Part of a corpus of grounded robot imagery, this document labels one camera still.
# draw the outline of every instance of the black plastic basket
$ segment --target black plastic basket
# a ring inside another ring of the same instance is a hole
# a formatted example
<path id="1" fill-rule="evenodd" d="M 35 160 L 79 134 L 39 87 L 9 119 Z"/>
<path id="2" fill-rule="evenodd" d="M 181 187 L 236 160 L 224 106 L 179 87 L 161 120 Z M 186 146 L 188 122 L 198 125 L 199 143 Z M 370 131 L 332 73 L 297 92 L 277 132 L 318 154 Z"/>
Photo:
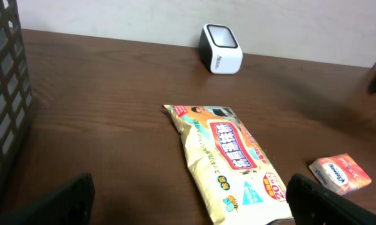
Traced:
<path id="1" fill-rule="evenodd" d="M 28 126 L 32 94 L 15 0 L 0 0 L 0 190 Z"/>

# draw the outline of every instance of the small box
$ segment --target small box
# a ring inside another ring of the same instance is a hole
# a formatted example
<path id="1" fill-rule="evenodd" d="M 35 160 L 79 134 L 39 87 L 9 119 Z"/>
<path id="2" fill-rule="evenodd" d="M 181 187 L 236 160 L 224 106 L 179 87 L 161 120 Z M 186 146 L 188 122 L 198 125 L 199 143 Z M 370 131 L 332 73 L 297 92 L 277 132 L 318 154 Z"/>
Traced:
<path id="1" fill-rule="evenodd" d="M 309 168 L 323 186 L 337 194 L 346 194 L 371 183 L 369 176 L 348 154 L 317 159 Z"/>
<path id="2" fill-rule="evenodd" d="M 204 25 L 199 52 L 203 64 L 214 74 L 235 74 L 240 69 L 243 53 L 227 26 Z"/>

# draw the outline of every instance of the wood grain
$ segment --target wood grain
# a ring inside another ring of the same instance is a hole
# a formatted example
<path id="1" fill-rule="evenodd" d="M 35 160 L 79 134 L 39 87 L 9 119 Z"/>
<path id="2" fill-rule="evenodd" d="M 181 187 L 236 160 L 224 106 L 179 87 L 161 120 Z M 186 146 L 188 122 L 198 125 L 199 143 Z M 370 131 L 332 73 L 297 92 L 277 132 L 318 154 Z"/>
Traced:
<path id="1" fill-rule="evenodd" d="M 367 68 L 244 55 L 209 74 L 190 47 L 24 30 L 38 114 L 0 212 L 81 172 L 91 224 L 208 224 L 162 104 L 230 106 L 287 183 L 316 158 L 348 153 L 372 178 L 345 195 L 376 213 L 376 95 Z"/>

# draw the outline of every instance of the plastic package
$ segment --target plastic package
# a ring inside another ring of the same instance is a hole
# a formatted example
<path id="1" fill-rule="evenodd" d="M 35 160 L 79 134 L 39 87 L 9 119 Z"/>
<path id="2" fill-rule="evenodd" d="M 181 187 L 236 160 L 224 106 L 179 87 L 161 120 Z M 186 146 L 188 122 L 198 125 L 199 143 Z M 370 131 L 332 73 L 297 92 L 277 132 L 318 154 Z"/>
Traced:
<path id="1" fill-rule="evenodd" d="M 230 108 L 164 107 L 181 135 L 188 168 L 215 224 L 292 218 L 284 183 Z"/>

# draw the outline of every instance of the orange box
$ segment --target orange box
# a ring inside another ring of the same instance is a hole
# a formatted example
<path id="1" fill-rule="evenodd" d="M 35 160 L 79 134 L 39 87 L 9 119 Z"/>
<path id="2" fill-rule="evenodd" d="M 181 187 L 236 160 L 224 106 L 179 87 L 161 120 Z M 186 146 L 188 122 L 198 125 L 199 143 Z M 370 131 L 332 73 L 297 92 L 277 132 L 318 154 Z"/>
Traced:
<path id="1" fill-rule="evenodd" d="M 323 186 L 337 194 L 346 194 L 371 183 L 370 177 L 348 154 L 317 159 L 309 168 Z"/>

